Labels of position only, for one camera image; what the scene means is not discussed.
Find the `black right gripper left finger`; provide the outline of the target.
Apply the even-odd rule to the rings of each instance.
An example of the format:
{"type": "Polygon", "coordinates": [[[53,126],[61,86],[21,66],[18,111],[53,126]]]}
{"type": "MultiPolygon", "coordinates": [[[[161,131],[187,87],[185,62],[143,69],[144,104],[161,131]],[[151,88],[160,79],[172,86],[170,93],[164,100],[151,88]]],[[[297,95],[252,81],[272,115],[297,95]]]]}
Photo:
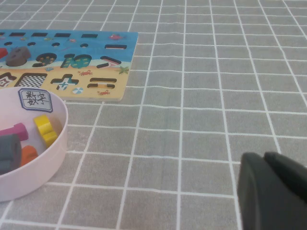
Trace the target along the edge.
{"type": "Polygon", "coordinates": [[[264,156],[242,155],[237,195],[245,230],[307,228],[307,203],[283,183],[264,156]]]}

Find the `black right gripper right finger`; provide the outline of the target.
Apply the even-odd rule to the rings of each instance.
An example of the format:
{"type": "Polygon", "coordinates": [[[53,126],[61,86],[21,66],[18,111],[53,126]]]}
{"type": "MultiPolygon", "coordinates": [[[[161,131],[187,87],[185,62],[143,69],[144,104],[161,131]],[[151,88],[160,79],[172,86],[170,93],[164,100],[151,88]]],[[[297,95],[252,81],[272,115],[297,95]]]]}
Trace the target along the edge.
{"type": "Polygon", "coordinates": [[[264,160],[294,194],[307,202],[306,167],[277,152],[266,152],[264,160]]]}

